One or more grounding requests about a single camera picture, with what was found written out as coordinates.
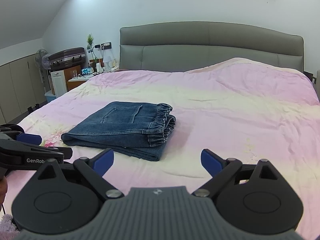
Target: bed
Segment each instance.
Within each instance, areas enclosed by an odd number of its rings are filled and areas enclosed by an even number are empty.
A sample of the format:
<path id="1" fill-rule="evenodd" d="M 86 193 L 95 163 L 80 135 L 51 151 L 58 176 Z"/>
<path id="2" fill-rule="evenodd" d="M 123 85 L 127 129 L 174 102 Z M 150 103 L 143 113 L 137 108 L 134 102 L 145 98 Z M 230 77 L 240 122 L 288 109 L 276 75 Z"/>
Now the bed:
<path id="1" fill-rule="evenodd" d="M 320 103 L 304 70 L 303 39 L 248 25 L 160 23 L 120 30 L 120 69 L 91 78 L 26 117 L 20 125 L 45 146 L 62 146 L 62 133 L 112 101 L 168 103 L 177 118 L 159 162 L 115 153 L 104 175 L 125 194 L 131 187 L 185 185 L 211 177 L 200 154 L 209 148 L 243 163 L 269 159 L 304 204 L 297 228 L 319 234 Z M 75 160 L 101 150 L 72 147 Z M 33 175 L 8 176 L 4 206 Z"/>

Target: pink fluffy fabric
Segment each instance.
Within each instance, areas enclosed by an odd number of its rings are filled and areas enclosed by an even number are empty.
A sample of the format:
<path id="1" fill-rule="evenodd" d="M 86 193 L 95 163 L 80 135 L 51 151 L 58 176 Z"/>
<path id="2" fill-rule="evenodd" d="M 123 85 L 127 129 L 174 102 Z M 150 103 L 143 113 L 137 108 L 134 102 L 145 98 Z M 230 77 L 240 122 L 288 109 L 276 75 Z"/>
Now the pink fluffy fabric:
<path id="1" fill-rule="evenodd" d="M 16 226 L 12 224 L 12 216 L 6 214 L 0 222 L 0 240 L 12 240 L 19 234 Z"/>

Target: folded jeans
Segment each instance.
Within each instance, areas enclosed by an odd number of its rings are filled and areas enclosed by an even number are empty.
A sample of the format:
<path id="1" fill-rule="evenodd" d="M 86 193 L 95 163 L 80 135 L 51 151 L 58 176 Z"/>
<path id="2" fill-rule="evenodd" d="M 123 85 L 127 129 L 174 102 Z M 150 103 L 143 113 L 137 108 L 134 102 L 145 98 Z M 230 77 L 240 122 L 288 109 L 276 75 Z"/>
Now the folded jeans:
<path id="1" fill-rule="evenodd" d="M 174 128 L 172 107 L 165 103 L 112 102 L 61 135 L 69 145 L 113 148 L 138 158 L 158 161 Z"/>

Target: white drawer unit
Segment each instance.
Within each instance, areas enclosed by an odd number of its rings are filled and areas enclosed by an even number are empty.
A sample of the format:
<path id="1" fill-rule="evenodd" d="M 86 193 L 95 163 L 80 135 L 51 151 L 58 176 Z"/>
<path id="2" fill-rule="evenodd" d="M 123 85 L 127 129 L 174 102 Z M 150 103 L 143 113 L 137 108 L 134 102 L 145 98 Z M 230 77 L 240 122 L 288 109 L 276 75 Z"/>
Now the white drawer unit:
<path id="1" fill-rule="evenodd" d="M 57 98 L 68 92 L 63 70 L 51 72 L 51 77 Z"/>

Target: denim pocket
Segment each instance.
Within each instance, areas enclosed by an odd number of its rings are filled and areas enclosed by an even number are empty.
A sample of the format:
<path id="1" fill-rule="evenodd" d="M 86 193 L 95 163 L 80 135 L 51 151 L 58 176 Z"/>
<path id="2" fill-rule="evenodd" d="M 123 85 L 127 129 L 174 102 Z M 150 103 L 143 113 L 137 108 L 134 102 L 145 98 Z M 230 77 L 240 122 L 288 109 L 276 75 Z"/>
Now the denim pocket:
<path id="1" fill-rule="evenodd" d="M 114 107 L 105 114 L 100 123 L 133 123 L 142 106 Z"/>

